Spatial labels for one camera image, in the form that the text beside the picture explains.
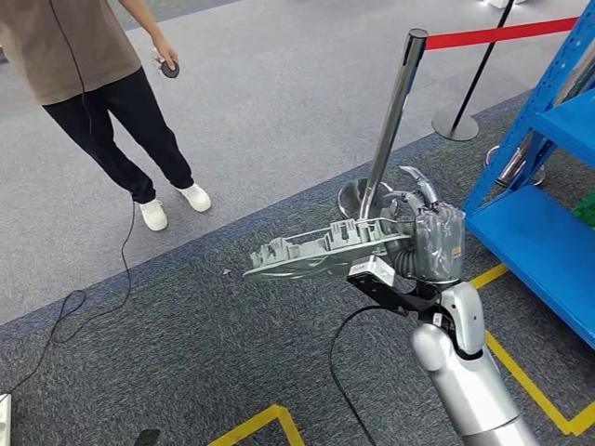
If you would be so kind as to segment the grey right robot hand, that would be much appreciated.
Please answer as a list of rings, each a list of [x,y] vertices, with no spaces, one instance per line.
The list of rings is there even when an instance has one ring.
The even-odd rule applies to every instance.
[[[390,263],[396,273],[430,283],[457,282],[461,275],[464,251],[465,214],[440,199],[430,181],[413,166],[402,165],[418,185],[415,191],[398,191],[399,200],[413,212],[411,222],[399,228],[408,235],[387,243]]]

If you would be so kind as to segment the person's hand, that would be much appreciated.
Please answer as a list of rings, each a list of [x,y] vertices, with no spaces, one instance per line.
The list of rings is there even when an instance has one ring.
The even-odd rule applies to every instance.
[[[154,46],[154,58],[159,62],[165,62],[170,70],[174,70],[178,62],[177,53],[161,32],[152,36]]]

